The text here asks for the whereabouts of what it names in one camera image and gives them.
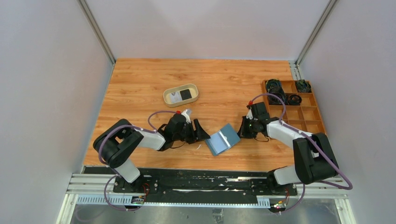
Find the blue card holder wallet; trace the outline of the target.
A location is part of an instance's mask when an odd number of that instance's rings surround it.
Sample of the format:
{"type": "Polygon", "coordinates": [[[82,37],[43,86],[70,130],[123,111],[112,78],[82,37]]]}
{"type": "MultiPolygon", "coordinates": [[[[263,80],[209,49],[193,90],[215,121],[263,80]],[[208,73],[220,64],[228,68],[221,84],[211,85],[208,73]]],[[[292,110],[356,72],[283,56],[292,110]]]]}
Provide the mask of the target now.
{"type": "Polygon", "coordinates": [[[230,124],[225,125],[219,131],[212,134],[209,139],[205,140],[213,156],[220,155],[239,142],[240,137],[230,124]]]}

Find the black card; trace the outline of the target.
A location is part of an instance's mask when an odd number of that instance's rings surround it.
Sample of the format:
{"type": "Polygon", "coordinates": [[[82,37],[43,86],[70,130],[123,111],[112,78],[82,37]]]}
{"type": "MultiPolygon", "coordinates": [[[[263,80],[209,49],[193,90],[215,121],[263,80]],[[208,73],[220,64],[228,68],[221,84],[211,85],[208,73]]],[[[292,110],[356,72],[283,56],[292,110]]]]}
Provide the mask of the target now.
{"type": "Polygon", "coordinates": [[[184,101],[184,100],[191,99],[191,98],[192,98],[192,95],[191,95],[190,89],[185,89],[185,90],[180,91],[180,96],[181,96],[181,99],[182,99],[183,101],[184,101]]]}

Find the beige oval tray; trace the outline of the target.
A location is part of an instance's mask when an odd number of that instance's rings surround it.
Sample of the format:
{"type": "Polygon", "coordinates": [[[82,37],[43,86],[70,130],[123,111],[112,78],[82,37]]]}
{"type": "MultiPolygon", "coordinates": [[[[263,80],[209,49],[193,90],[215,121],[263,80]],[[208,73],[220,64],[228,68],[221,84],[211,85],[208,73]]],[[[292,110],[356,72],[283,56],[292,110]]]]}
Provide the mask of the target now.
{"type": "Polygon", "coordinates": [[[198,97],[199,91],[194,84],[184,84],[163,92],[164,102],[170,108],[195,102],[198,97]]]}

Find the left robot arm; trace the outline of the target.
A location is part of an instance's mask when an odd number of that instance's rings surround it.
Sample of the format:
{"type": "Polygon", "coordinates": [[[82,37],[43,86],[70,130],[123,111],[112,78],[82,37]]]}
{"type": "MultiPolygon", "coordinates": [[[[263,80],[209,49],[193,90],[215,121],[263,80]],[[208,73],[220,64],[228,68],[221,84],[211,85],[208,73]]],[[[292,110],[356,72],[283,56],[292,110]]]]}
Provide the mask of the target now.
{"type": "Polygon", "coordinates": [[[191,120],[184,113],[174,114],[157,130],[148,130],[132,125],[127,119],[120,119],[102,133],[93,143],[99,160],[113,169],[125,180],[125,187],[132,193],[143,187],[139,169],[130,160],[130,155],[138,147],[165,151],[174,142],[194,144],[210,139],[197,119],[191,120]]]}

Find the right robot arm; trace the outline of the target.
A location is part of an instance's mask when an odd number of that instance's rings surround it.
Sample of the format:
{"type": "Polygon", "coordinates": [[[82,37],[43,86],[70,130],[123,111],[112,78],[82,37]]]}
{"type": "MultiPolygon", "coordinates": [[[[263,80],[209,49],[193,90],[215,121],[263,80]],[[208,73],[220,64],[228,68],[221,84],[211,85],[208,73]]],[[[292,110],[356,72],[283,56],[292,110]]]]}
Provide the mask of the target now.
{"type": "Polygon", "coordinates": [[[267,190],[278,195],[285,185],[311,184],[338,175],[328,137],[324,133],[310,133],[288,125],[278,117],[270,117],[263,102],[247,105],[248,114],[242,118],[240,138],[255,139],[259,133],[278,140],[293,151],[294,164],[268,172],[267,190]]]}

